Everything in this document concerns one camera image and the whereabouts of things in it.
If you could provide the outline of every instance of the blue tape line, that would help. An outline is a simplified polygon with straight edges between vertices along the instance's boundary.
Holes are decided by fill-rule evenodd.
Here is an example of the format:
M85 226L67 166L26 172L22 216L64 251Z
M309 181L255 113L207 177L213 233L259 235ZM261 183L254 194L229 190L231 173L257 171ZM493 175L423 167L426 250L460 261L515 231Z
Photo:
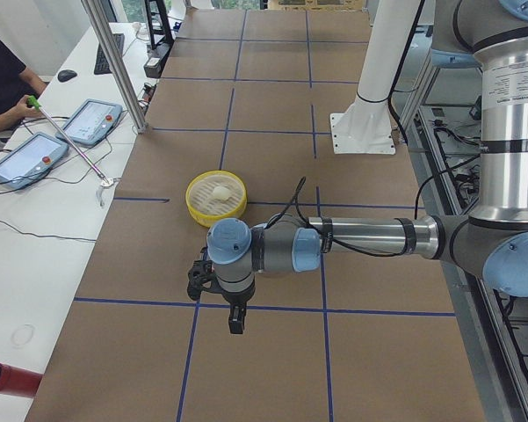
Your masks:
M176 40L182 41L227 41L227 42L238 42L236 38L187 38L187 37L176 37ZM243 40L245 42L300 42L307 43L307 40ZM329 44L369 44L369 41L343 41L343 40L311 40L311 43L329 43Z
M133 196L116 196L113 200L135 200L135 201L145 201L145 202L161 202L165 204L170 202L170 198L135 198Z
M309 80L300 79L250 79L250 78L228 78L228 77L185 77L185 76L161 76L161 79L178 80L178 81L209 81L209 82L269 82L274 84L289 83L289 84L308 84ZM354 84L357 81L312 81L313 84Z
M259 201L259 200L249 200L250 205L278 205L285 206L287 202L273 202L273 201ZM302 207L313 207L316 204L310 202L300 202L299 205ZM320 204L321 207L332 207L332 208L379 208L379 209L414 209L414 206L411 205L362 205L362 204Z
M261 202L257 200L249 200L248 203L250 205L278 205L281 207L287 205L287 202ZM316 204L310 202L299 202L299 205L301 207L314 207Z
M235 80L238 77L238 68L240 67L240 55L242 52L242 40L244 38L244 29L246 28L246 17L248 16L248 11L244 11L244 19L242 21L242 32L240 33L240 45L238 46L238 58L236 59L236 70L235 70Z
M315 105L314 104L310 105L310 119L313 124L313 155L316 159L317 158L317 155L316 155L316 125L315 125Z
M320 187L316 187L316 212L319 216L321 213L320 204ZM332 396L332 374L331 374L331 362L330 362L330 337L328 327L328 292L326 289L326 269L324 265L324 255L320 256L320 277L322 284L322 311L324 321L324 352L326 354L326 383L328 386L328 414L329 422L334 422L334 399Z
M328 309L329 314L389 315L398 317L455 317L454 312L422 312L412 310Z
M172 127L153 127L152 130L163 132L235 132L239 134L278 134L278 135L312 135L312 132L289 130L259 130L259 129L176 129Z
M193 313L192 332L190 334L190 344L187 348L187 358L185 359L184 378L182 380L182 390L179 395L179 405L177 407L176 422L180 422L182 420L182 412L184 411L185 391L187 388L187 380L190 374L190 363L192 362L193 341L195 339L195 331L197 329L198 314L199 314L199 301L196 303L195 312Z
M305 22L307 24L307 52L308 52L308 85L313 87L313 70L310 59L310 36L308 34L308 11L305 11Z
M176 129L173 127L153 127L152 130L159 130L163 132L224 132L225 129L188 129L188 128L180 128Z
M94 297L75 297L74 302L87 303L104 303L117 305L144 305L144 306L167 306L180 308L194 308L198 306L194 302L159 302L159 301L132 301L127 299L98 299ZM220 303L200 303L201 308L217 308L228 309L229 305ZM251 310L272 310L280 312L308 312L308 313L322 313L329 314L360 314L360 315L388 315L388 316L402 316L402 317L455 317L452 312L423 312L423 311L409 311L409 310L376 310L376 309L320 309L320 308L305 308L305 307L288 307L288 306L264 306L264 305L249 305Z
M192 308L195 303L184 302L160 302L160 301L130 301L126 299L97 299L94 297L75 297L74 302L88 302L88 303L114 303L118 305L148 305L148 306L177 306Z
M225 128L225 137L222 141L222 151L221 151L221 160L219 161L219 170L222 170L222 165L225 161L225 151L227 149L227 140L228 140L228 125L230 125L230 115L232 114L232 104L235 100L235 89L232 89L230 94L230 103L228 103L228 116L227 116L227 127Z

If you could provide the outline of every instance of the computer mouse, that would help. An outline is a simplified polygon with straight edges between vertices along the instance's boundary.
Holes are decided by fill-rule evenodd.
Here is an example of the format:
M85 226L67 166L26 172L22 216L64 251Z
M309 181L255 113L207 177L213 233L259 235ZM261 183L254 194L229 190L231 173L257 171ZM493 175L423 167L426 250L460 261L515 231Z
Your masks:
M78 74L74 70L65 69L59 72L57 79L59 82L67 82L75 76L78 76Z

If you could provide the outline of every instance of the white desk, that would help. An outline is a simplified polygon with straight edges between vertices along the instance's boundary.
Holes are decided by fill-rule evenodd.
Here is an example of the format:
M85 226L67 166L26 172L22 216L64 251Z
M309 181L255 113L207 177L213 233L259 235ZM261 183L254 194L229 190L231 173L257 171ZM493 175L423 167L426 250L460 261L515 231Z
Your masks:
M147 60L145 43L135 40L130 24L112 24L112 29L126 35L124 51L131 46L124 63L139 94L145 82L156 82L147 79L142 69ZM61 67L75 70L78 76L63 84L55 78L40 97L40 103L51 115L70 116L87 98L119 103L126 108L113 76L93 75L97 48L96 35L90 28ZM48 122L30 129L54 133ZM18 146L29 135L20 128L7 148ZM112 153L99 164L107 177L121 176L135 136L133 122L127 115L109 135ZM95 161L108 151L108 143L101 142L87 154ZM74 151L69 152L70 157L75 155ZM78 180L88 168L76 157L49 176ZM23 191L0 195L0 219L22 231L95 239L114 191L104 192L105 207L101 208L96 198L98 186L99 179L93 172L77 185L41 180ZM0 224L0 361L45 371L92 249L92 243L22 236ZM12 337L14 333L24 337L32 332L31 340L25 344ZM30 399L0 394L0 421L24 420L30 405Z

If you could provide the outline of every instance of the keyboard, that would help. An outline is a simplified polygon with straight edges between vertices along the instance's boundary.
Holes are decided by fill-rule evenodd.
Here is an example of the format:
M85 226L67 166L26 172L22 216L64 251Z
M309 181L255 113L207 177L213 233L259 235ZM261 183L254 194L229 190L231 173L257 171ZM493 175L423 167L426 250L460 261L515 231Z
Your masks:
M123 46L125 45L125 34L113 33L113 40L119 50L119 54L123 55ZM109 69L109 62L105 56L104 50L101 46L98 46L98 53L96 54L96 65L94 66L94 75L104 75L106 73L112 73Z

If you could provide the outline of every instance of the metal pole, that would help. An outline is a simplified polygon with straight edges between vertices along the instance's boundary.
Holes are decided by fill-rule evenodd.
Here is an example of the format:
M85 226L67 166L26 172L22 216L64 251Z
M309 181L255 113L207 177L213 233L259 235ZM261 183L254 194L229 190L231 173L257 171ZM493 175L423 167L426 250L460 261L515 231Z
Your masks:
M112 70L115 82L119 86L121 96L125 101L127 110L133 118L134 125L137 132L142 133L147 129L147 122L144 119L144 114L139 107L139 103L134 93L131 79L125 69L123 59L119 56L119 51L115 46L115 41L112 37L112 30L105 16L99 0L82 0L82 5L90 17L90 22L98 37L99 45L104 50L110 69Z
M99 178L102 179L102 181L109 186L112 185L112 182L109 181L109 179L105 176L105 174L86 156L79 148L78 146L70 139L70 136L60 127L56 121L53 120L53 118L50 116L49 113L47 113L45 110L43 110L43 107L39 109L39 111L49 120L49 122L54 126L56 130L59 131L59 133L64 136L64 139L70 144L72 148L78 153L79 156L81 156L86 163L91 167L94 172L98 175Z

